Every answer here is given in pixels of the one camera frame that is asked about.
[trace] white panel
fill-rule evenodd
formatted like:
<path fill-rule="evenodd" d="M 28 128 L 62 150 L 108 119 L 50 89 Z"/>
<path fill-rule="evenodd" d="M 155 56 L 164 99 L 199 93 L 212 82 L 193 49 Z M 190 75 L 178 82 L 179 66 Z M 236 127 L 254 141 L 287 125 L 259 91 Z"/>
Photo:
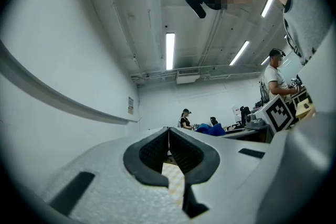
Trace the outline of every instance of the white panel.
<path fill-rule="evenodd" d="M 118 64 L 90 0 L 12 0 L 1 38 L 46 85 L 83 105 L 128 120 L 137 89 Z"/>
<path fill-rule="evenodd" d="M 323 42 L 299 73 L 318 112 L 335 111 L 335 43 L 336 24 L 333 22 Z"/>
<path fill-rule="evenodd" d="M 32 190 L 91 147 L 125 136 L 124 122 L 82 118 L 49 106 L 0 74 L 2 153 Z"/>
<path fill-rule="evenodd" d="M 286 55 L 283 60 L 283 64 L 279 67 L 279 70 L 284 76 L 285 82 L 290 85 L 291 79 L 296 78 L 296 75 L 302 69 L 302 64 L 300 58 L 293 51 Z"/>

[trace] backpack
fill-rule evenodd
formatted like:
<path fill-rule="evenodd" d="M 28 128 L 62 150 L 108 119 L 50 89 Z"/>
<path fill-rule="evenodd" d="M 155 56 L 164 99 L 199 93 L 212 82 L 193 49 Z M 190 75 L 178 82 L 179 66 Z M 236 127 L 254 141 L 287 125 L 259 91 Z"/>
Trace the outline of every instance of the backpack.
<path fill-rule="evenodd" d="M 264 76 L 260 78 L 259 81 L 259 87 L 260 87 L 260 94 L 261 94 L 261 103 L 262 105 L 266 104 L 269 102 L 269 94 L 265 85 L 265 79 Z"/>

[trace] woman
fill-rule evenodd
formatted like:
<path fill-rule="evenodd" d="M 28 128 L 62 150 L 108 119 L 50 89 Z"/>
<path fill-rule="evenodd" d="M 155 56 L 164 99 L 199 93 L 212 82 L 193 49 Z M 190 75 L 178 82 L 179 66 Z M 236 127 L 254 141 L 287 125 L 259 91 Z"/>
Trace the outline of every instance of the woman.
<path fill-rule="evenodd" d="M 183 112 L 181 114 L 180 125 L 181 125 L 181 128 L 185 128 L 185 129 L 188 129 L 188 130 L 193 130 L 194 126 L 193 125 L 190 126 L 190 122 L 187 119 L 189 114 L 191 114 L 191 112 L 188 109 L 183 110 Z"/>

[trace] black cap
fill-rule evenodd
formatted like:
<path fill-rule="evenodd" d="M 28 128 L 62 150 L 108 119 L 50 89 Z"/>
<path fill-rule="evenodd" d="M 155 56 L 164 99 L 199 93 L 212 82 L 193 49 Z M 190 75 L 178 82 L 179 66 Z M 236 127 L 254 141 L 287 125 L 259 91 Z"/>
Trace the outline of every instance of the black cap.
<path fill-rule="evenodd" d="M 270 52 L 269 52 L 269 56 L 272 57 L 272 56 L 275 56 L 275 55 L 281 55 L 281 51 L 279 49 L 272 49 Z"/>

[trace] black rubber grip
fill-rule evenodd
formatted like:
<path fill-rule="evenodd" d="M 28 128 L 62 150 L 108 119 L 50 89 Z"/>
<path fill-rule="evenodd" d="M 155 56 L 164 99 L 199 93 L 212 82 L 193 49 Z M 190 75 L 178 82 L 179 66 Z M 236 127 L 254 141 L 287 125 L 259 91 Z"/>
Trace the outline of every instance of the black rubber grip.
<path fill-rule="evenodd" d="M 130 145 L 125 151 L 125 168 L 142 184 L 168 188 L 168 178 L 161 175 L 163 161 L 169 150 L 168 132 L 169 128 L 164 127 Z"/>
<path fill-rule="evenodd" d="M 169 144 L 186 185 L 208 181 L 219 166 L 220 157 L 213 147 L 176 128 L 169 129 Z"/>

